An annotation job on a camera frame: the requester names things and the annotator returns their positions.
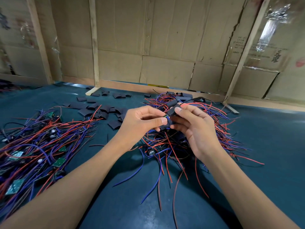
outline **forearm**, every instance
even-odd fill
[[[93,158],[18,210],[0,228],[75,228],[107,173],[124,152],[120,144],[110,141]]]
[[[299,228],[269,200],[223,149],[215,150],[203,160],[243,228]]]

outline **hand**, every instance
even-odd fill
[[[116,143],[123,143],[128,151],[141,140],[147,131],[153,128],[159,132],[159,127],[167,124],[167,119],[163,116],[165,116],[164,112],[151,106],[129,109],[113,139]]]
[[[204,155],[222,148],[215,131],[214,120],[199,108],[181,104],[176,107],[178,116],[171,117],[171,120],[178,123],[170,128],[184,133],[189,141],[191,149],[197,158],[203,161]]]

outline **left hand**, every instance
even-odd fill
[[[125,150],[128,151],[141,140],[147,131],[152,128],[160,131],[159,127],[167,124],[164,116],[164,112],[151,106],[129,109],[119,131],[112,140],[116,143],[123,143]]]

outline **blue table surface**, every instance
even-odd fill
[[[90,97],[99,104],[114,107],[136,108],[143,106],[143,93],[119,91],[114,89],[109,96]],[[48,109],[65,102],[74,102],[76,97],[84,96],[85,88],[73,86],[46,86],[35,90],[13,92],[0,96],[0,125],[21,120],[12,117],[28,118],[37,110]],[[112,94],[131,94],[131,98],[114,99]],[[252,181],[294,222],[305,228],[305,113],[296,111],[255,108],[232,105],[240,115],[229,114],[236,121],[229,125],[234,139],[242,142],[250,158],[265,163],[258,165],[248,160],[241,160],[240,167]],[[81,120],[76,109],[63,109],[63,121]],[[105,144],[107,134],[112,138],[117,130],[112,130],[107,123],[117,119],[110,114],[106,121],[100,121],[94,140],[89,144]],[[101,148],[84,146],[74,156],[67,172],[75,169]],[[112,167],[92,200],[79,228],[175,228],[172,214],[172,201],[175,184],[180,169],[169,162],[173,183],[169,184],[167,175],[160,180],[162,212],[159,210],[157,191],[140,204],[157,181],[159,167],[157,161],[145,159],[141,171],[131,180],[112,187],[117,182],[129,177],[142,163],[139,150],[124,154]],[[211,174],[202,172],[201,182],[211,201],[207,200],[194,176],[193,165],[186,165],[189,181],[182,176],[177,187],[175,212],[178,227],[183,228],[240,228],[227,200]]]

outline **fingernail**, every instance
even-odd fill
[[[181,110],[182,110],[182,108],[175,107],[175,112],[180,112]]]
[[[167,124],[167,119],[165,117],[162,117],[161,121],[162,121],[162,124],[164,124],[164,125]]]

